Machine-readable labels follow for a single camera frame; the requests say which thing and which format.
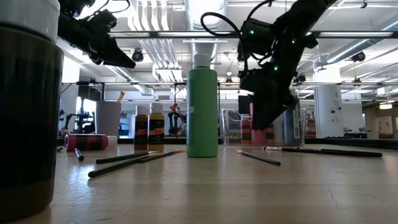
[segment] black container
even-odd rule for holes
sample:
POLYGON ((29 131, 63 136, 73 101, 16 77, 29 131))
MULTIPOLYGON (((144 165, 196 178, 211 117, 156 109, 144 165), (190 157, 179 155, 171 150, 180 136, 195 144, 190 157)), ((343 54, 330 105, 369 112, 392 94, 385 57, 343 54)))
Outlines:
POLYGON ((49 40, 0 27, 0 223, 52 201, 62 63, 49 40))

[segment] table surface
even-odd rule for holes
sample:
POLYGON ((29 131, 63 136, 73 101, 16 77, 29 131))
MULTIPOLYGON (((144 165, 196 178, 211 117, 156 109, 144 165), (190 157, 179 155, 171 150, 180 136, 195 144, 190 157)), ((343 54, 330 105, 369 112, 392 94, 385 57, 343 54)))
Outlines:
MULTIPOLYGON (((398 151, 308 145, 382 152, 363 158, 262 152, 280 167, 219 147, 215 158, 177 154, 90 179, 108 166, 95 159, 129 154, 114 151, 57 153, 54 198, 43 212, 16 223, 397 223, 398 151)), ((185 149, 168 145, 166 151, 185 149)))

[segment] robotic arm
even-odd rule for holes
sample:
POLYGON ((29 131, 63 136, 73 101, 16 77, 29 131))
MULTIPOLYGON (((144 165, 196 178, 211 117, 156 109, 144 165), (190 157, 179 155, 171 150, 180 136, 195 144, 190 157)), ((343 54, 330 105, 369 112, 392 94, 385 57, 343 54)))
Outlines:
POLYGON ((61 6, 58 36, 73 47, 87 53, 97 65, 114 65, 134 68, 136 64, 118 47, 108 32, 116 26, 117 19, 108 10, 77 20, 83 8, 95 0, 58 0, 61 6))
MULTIPOLYGON (((239 72, 240 88, 251 91, 253 129, 265 129, 287 108, 294 108, 298 99, 290 94, 289 86, 297 76, 296 68, 304 48, 314 48, 318 42, 310 30, 322 14, 336 0, 298 0, 289 11, 281 15, 273 24, 251 18, 255 10, 274 0, 266 0, 257 5, 239 30, 238 59, 245 61, 245 69, 239 72), (258 60, 260 69, 247 69, 247 59, 258 60), (271 57, 269 62, 261 63, 271 57)), ((228 19, 213 12, 205 16, 217 16, 236 26, 228 19)))

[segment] table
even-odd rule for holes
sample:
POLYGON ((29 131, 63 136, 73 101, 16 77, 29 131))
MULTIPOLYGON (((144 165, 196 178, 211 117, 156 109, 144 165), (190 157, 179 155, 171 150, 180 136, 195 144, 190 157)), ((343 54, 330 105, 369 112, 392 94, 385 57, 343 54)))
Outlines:
MULTIPOLYGON (((363 158, 262 152, 280 167, 219 147, 216 158, 178 154, 136 164, 95 179, 87 173, 107 164, 95 159, 132 153, 57 154, 55 193, 50 206, 16 223, 397 223, 398 151, 309 145, 382 152, 363 158)), ((166 151, 185 149, 167 145, 166 151)))

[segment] green paint bottle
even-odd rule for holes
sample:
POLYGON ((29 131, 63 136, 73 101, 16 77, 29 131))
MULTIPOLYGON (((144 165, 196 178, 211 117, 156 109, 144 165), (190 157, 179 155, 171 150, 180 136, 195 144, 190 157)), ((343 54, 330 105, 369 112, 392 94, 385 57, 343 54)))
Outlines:
POLYGON ((217 72, 210 69, 208 55, 195 55, 188 73, 188 157, 218 155, 217 72))

